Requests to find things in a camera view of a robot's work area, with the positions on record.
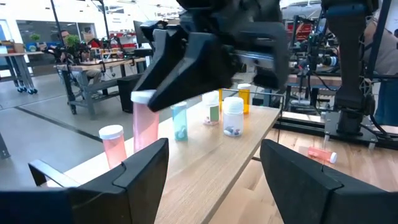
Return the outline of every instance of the white pill bottle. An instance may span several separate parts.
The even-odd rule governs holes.
[[[224,134],[238,137],[243,134],[243,99],[240,97],[227,97],[223,104],[223,129]]]

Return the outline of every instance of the gray floor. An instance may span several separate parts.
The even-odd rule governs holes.
[[[128,68],[126,71],[127,74],[132,73]],[[119,69],[115,68],[114,72],[116,77],[120,77]],[[251,79],[250,75],[237,77],[241,82]],[[124,137],[132,137],[132,115],[121,110],[118,98],[97,103],[97,119],[90,120],[84,108],[78,107],[78,114],[71,114],[57,74],[35,77],[33,81],[39,91],[36,95],[18,93],[13,82],[0,82],[0,133],[11,154],[10,158],[0,160],[0,188],[34,186],[27,163],[35,159],[42,159],[65,172],[103,152],[100,142],[21,111],[18,107],[94,136],[104,126],[120,124],[124,127]],[[188,105],[199,101],[199,98],[192,98]],[[169,117],[169,109],[160,113],[160,121]]]

